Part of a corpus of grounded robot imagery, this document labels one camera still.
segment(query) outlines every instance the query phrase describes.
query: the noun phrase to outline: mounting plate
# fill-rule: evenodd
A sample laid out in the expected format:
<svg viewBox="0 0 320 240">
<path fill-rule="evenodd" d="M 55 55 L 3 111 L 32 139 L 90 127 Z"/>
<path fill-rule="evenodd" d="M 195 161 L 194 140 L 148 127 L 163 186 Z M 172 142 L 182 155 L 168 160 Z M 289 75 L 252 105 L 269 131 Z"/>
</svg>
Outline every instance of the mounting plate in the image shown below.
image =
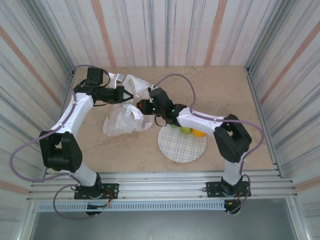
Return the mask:
<svg viewBox="0 0 320 240">
<path fill-rule="evenodd" d="M 239 184 L 238 192 L 240 192 L 240 197 L 245 197 L 248 191 L 248 182 L 242 181 Z M 220 181 L 208 181 L 205 183 L 205 187 L 202 189 L 203 192 L 206 192 L 208 198 L 225 198 L 225 197 L 234 197 L 227 196 L 222 187 Z"/>
<path fill-rule="evenodd" d="M 74 199 L 76 200 L 84 200 L 84 199 L 88 199 L 88 200 L 94 200 L 94 199 L 107 199 L 106 195 L 108 196 L 109 199 L 117 199 L 118 198 L 118 193 L 119 193 L 119 184 L 118 183 L 102 183 L 102 188 L 103 189 L 108 189 L 110 191 L 112 191 L 112 197 L 110 196 L 110 192 L 106 191 L 106 195 L 102 194 L 99 198 L 91 198 L 89 196 L 86 195 L 82 195 L 81 191 L 80 191 L 81 186 L 76 186 L 75 187 L 75 192 L 74 192 Z"/>
</svg>

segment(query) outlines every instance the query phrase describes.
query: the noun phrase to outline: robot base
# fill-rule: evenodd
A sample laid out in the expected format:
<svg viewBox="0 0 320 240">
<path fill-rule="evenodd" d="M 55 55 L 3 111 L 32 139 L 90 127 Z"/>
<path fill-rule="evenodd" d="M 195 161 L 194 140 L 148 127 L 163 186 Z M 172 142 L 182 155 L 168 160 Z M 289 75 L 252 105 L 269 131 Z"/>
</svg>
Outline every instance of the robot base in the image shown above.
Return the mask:
<svg viewBox="0 0 320 240">
<path fill-rule="evenodd" d="M 208 198 L 225 198 L 225 197 L 235 197 L 237 193 L 240 193 L 240 197 L 245 197 L 249 189 L 249 184 L 247 181 L 239 182 L 238 188 L 232 195 L 227 195 L 222 187 L 221 181 L 209 181 L 205 183 L 205 187 L 202 189 L 206 192 Z"/>
<path fill-rule="evenodd" d="M 105 194 L 102 192 L 99 196 L 97 197 L 92 197 L 89 194 L 86 194 L 86 188 L 91 188 L 90 186 L 77 186 L 75 187 L 75 193 L 74 193 L 74 199 L 76 200 L 96 200 L 96 199 L 107 199 L 109 200 L 112 199 L 117 199 L 118 198 L 118 193 L 119 193 L 119 184 L 118 183 L 102 183 L 102 191 L 105 191 Z"/>
</svg>

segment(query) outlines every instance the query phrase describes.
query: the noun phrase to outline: beige tabletop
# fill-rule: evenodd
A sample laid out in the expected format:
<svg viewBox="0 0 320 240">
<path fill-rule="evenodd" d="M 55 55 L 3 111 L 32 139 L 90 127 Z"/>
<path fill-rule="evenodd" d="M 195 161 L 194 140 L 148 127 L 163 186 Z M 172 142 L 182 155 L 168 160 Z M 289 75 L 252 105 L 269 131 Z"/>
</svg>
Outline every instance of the beige tabletop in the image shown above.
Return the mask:
<svg viewBox="0 0 320 240">
<path fill-rule="evenodd" d="M 241 120 L 260 126 L 255 104 L 242 66 L 175 66 L 175 67 L 114 67 L 111 73 L 123 73 L 155 84 L 168 74 L 179 73 L 190 79 L 196 92 L 194 110 L 213 116 L 234 114 Z M 76 85 L 87 76 L 87 69 L 76 73 Z M 188 83 L 180 77 L 170 77 L 161 85 L 174 103 L 189 106 L 193 100 Z M 94 107 L 85 117 L 76 140 L 82 150 L 83 161 L 95 172 L 163 172 L 215 171 L 224 169 L 224 159 L 216 141 L 207 136 L 207 146 L 197 160 L 178 163 L 166 158 L 157 143 L 160 127 L 155 124 L 145 131 L 120 136 L 103 133 L 105 119 L 112 105 Z M 251 148 L 260 140 L 260 132 L 245 126 L 252 137 Z M 264 143 L 247 158 L 244 169 L 272 169 L 272 161 Z"/>
</svg>

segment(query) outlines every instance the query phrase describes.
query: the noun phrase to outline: orange ball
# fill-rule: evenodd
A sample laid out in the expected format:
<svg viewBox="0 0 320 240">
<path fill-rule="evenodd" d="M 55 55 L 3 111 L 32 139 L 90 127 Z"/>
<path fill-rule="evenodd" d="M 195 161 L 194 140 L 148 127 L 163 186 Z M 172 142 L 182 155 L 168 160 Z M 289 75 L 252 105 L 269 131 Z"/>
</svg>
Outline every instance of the orange ball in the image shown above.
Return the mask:
<svg viewBox="0 0 320 240">
<path fill-rule="evenodd" d="M 206 135 L 204 132 L 199 131 L 197 129 L 193 129 L 193 128 L 192 128 L 192 133 L 198 138 L 203 138 Z"/>
</svg>

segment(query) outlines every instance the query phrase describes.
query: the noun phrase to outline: paper plate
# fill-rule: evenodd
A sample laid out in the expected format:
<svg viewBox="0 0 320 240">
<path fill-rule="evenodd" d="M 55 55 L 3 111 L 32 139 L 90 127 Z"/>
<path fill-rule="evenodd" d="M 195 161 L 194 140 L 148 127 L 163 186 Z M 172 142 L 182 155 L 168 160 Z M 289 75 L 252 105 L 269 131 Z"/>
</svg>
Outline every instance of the paper plate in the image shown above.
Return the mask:
<svg viewBox="0 0 320 240">
<path fill-rule="evenodd" d="M 179 127 L 161 127 L 158 134 L 161 152 L 177 163 L 189 163 L 199 158 L 207 146 L 207 136 L 196 137 L 192 133 L 182 134 Z"/>
</svg>

